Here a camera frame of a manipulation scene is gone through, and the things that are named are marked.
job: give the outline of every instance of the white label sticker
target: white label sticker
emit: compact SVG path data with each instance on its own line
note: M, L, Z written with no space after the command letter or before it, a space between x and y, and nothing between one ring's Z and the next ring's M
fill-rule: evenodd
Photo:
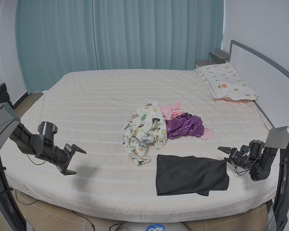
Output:
M71 148L68 145L65 145L65 147L71 152Z

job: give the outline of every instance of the purple cloth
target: purple cloth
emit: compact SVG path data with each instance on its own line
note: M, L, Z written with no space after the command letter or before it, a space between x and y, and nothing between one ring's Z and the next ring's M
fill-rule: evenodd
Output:
M200 117L186 112L172 120L166 120L166 131L170 139L179 135L195 135L199 138L204 134L204 125Z

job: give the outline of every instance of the clothing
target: clothing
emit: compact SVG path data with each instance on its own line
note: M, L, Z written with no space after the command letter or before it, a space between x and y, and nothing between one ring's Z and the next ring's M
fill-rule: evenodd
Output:
M201 137L204 134L204 126L200 117L184 113L176 116L172 120L166 120L168 138L175 138L179 135L195 135Z
M139 167L151 161L146 154L148 143L159 150L167 142L166 121L157 101L137 109L123 130L123 148Z
M176 104L169 104L161 106L162 114L166 120L172 120L176 116L183 114L183 110L181 109L180 103L176 102Z
M208 196L210 190L227 190L227 162L205 157L158 155L155 186L158 196L187 193Z
M214 134L213 129L204 128L204 134L201 136L202 140L209 139Z

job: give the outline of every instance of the pink garment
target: pink garment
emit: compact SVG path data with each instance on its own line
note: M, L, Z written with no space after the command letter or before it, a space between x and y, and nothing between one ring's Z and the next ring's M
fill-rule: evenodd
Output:
M204 129L204 134L201 136L202 140L209 139L214 134L214 130L212 129Z
M179 102L176 102L174 105L163 105L161 106L161 111L166 120L172 120L176 116L184 113Z

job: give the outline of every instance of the floor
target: floor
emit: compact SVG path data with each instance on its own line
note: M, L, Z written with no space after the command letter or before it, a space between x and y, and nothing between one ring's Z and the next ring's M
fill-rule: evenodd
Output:
M15 112L21 117L33 104L42 96L41 92L29 95L16 109ZM35 199L18 190L12 192L15 200L16 195L20 202L31 203ZM93 231L90 223L83 217L86 217L95 225L96 231L107 231L114 224L122 221L107 220L97 217L91 217L77 213L83 217L75 215L72 211L55 205L38 201L32 205L24 205L16 200L21 212L31 223L35 231ZM213 218L200 221L187 221L185 224L191 230L198 231L261 231L268 220L267 208L265 203L257 208L228 217ZM1 231L11 231L11 228L0 213Z

